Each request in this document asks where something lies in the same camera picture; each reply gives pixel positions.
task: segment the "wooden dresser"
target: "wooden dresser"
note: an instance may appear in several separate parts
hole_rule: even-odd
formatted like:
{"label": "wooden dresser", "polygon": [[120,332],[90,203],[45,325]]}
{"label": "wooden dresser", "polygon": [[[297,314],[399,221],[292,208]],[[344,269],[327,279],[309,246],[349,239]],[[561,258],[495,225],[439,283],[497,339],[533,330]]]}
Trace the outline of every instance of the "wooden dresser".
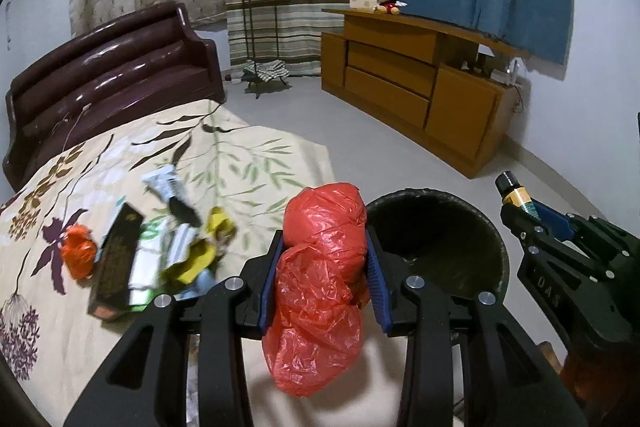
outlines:
{"label": "wooden dresser", "polygon": [[478,44],[526,56],[456,26],[357,10],[342,34],[322,34],[322,89],[388,124],[472,178],[500,145],[518,99],[507,87],[460,71]]}

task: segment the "floor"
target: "floor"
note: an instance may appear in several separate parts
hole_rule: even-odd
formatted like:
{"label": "floor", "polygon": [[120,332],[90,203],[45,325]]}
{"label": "floor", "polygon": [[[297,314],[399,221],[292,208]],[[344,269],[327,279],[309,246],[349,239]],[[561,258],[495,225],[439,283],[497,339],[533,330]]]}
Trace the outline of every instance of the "floor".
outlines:
{"label": "floor", "polygon": [[226,108],[247,122],[286,130],[329,150],[335,178],[360,189],[365,203],[405,187],[452,192],[478,207],[500,231],[510,254],[511,276],[505,304],[536,343],[550,341],[563,360],[564,345],[529,296],[516,272],[520,243],[500,222],[500,198],[494,180],[509,169],[529,193],[557,209],[573,209],[538,177],[499,153],[473,180],[468,180],[430,152],[368,114],[321,90],[318,78],[294,78],[291,89],[255,95],[246,84],[225,83]]}

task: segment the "stuffed toy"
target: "stuffed toy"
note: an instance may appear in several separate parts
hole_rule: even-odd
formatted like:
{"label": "stuffed toy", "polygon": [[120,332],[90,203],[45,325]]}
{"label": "stuffed toy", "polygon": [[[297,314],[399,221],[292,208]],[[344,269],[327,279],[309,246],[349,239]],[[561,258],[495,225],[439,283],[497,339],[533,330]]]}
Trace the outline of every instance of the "stuffed toy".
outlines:
{"label": "stuffed toy", "polygon": [[376,6],[373,11],[398,15],[400,13],[400,8],[406,6],[406,3],[399,1],[400,0],[378,0],[378,6]]}

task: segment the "black trash can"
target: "black trash can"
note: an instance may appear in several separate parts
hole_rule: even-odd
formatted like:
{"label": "black trash can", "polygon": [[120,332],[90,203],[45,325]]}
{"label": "black trash can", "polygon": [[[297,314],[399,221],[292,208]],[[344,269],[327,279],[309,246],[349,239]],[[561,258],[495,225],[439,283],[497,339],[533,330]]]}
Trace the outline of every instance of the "black trash can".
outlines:
{"label": "black trash can", "polygon": [[494,224],[459,197],[430,188],[406,188],[367,205],[385,251],[406,259],[413,273],[451,295],[491,291],[504,300],[507,249]]}

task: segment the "small box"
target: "small box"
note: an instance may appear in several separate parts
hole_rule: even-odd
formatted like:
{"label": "small box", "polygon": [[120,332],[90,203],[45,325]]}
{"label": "small box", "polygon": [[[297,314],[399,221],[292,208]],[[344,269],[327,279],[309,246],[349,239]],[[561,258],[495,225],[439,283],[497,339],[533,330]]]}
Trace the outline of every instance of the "small box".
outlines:
{"label": "small box", "polygon": [[352,10],[373,12],[376,6],[378,6],[378,1],[376,0],[349,0],[349,8]]}
{"label": "small box", "polygon": [[124,203],[102,245],[87,312],[112,321],[129,311],[129,275],[144,217]]}

